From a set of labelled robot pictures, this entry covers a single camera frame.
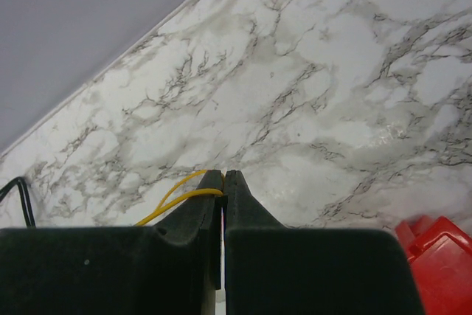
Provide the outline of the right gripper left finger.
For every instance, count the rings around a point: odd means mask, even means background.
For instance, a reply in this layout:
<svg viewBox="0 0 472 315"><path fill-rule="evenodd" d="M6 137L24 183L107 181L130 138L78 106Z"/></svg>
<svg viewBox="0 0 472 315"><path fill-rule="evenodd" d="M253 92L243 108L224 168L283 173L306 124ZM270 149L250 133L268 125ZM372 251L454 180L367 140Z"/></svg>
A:
<svg viewBox="0 0 472 315"><path fill-rule="evenodd" d="M1 231L3 314L213 314L223 177L154 225Z"/></svg>

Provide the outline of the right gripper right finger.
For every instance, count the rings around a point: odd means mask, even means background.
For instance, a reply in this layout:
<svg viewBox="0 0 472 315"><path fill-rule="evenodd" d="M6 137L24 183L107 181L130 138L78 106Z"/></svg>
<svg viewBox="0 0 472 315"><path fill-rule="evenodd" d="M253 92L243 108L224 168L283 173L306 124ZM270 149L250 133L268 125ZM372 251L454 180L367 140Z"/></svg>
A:
<svg viewBox="0 0 472 315"><path fill-rule="evenodd" d="M376 229L290 228L226 174L228 314L422 314L397 240Z"/></svg>

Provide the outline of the red plastic bin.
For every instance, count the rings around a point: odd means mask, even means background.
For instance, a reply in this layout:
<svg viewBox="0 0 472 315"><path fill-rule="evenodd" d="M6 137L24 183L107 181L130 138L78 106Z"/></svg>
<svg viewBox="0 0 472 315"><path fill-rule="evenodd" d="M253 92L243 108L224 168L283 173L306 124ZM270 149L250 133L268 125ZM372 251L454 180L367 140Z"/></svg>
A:
<svg viewBox="0 0 472 315"><path fill-rule="evenodd" d="M471 315L471 237L444 216L401 221L395 233L427 314Z"/></svg>

